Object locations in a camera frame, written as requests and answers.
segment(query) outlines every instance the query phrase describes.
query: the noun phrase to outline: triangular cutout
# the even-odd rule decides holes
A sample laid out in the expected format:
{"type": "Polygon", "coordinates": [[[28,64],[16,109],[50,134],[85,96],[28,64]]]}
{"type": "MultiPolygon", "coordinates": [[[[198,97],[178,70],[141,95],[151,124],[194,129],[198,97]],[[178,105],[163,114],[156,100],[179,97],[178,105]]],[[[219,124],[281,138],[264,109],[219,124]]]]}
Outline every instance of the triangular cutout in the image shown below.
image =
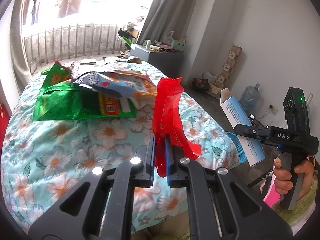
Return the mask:
{"type": "Polygon", "coordinates": [[[90,188],[90,182],[82,184],[69,198],[60,206],[62,212],[76,217],[79,214],[82,203],[90,188]]]}
{"type": "Polygon", "coordinates": [[[260,207],[245,192],[242,191],[235,183],[230,183],[235,199],[238,203],[241,215],[248,217],[260,210],[260,207]]]}

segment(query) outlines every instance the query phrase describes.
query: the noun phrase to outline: blue plastic basket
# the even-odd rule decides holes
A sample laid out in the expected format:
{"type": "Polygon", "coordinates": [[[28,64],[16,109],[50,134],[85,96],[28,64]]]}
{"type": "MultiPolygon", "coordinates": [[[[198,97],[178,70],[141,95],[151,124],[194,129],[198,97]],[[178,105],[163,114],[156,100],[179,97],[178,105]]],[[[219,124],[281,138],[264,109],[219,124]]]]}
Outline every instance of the blue plastic basket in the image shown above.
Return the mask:
{"type": "Polygon", "coordinates": [[[247,157],[245,156],[244,150],[241,146],[241,143],[237,137],[236,134],[231,133],[231,132],[226,132],[229,137],[231,138],[231,140],[233,141],[233,143],[236,146],[237,152],[238,152],[238,156],[239,156],[239,163],[244,163],[247,160],[247,157]]]}

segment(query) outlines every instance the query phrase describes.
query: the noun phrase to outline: metal railing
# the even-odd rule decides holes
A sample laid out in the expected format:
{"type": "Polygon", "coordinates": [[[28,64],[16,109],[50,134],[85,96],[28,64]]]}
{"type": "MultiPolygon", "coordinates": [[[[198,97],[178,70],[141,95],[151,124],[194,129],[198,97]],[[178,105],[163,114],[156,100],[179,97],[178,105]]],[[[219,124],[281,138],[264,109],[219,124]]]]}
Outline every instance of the metal railing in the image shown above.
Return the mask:
{"type": "Polygon", "coordinates": [[[24,38],[28,64],[37,66],[78,56],[115,53],[124,49],[118,31],[124,25],[75,25],[46,30],[24,38]]]}

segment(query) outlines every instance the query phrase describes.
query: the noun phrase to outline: floral bedsheet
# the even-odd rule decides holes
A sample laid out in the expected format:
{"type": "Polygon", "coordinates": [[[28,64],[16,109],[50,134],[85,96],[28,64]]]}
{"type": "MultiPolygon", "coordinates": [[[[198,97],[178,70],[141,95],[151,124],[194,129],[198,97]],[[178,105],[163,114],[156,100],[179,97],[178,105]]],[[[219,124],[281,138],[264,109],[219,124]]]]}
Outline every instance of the floral bedsheet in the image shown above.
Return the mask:
{"type": "MultiPolygon", "coordinates": [[[[155,67],[121,64],[146,72],[154,84],[164,75],[155,67]]],[[[25,232],[92,167],[116,167],[149,142],[153,106],[140,102],[136,118],[85,121],[32,121],[45,75],[25,88],[10,119],[1,158],[5,204],[25,232]]],[[[224,130],[196,101],[183,93],[179,110],[186,137],[202,145],[197,160],[211,169],[239,161],[224,130]]],[[[155,170],[153,187],[136,188],[132,232],[155,225],[187,210],[186,189],[170,189],[155,170]]]]}

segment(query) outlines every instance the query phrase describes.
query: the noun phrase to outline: large plastic water jug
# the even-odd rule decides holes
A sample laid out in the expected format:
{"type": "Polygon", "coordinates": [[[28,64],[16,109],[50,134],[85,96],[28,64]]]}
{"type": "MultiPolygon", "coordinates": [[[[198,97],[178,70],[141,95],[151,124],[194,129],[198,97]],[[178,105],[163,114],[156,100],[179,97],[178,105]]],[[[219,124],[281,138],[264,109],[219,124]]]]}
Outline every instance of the large plastic water jug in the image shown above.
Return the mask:
{"type": "Polygon", "coordinates": [[[255,87],[246,87],[242,93],[239,103],[247,115],[251,114],[252,109],[261,98],[261,94],[258,90],[260,84],[257,83],[255,87]]]}

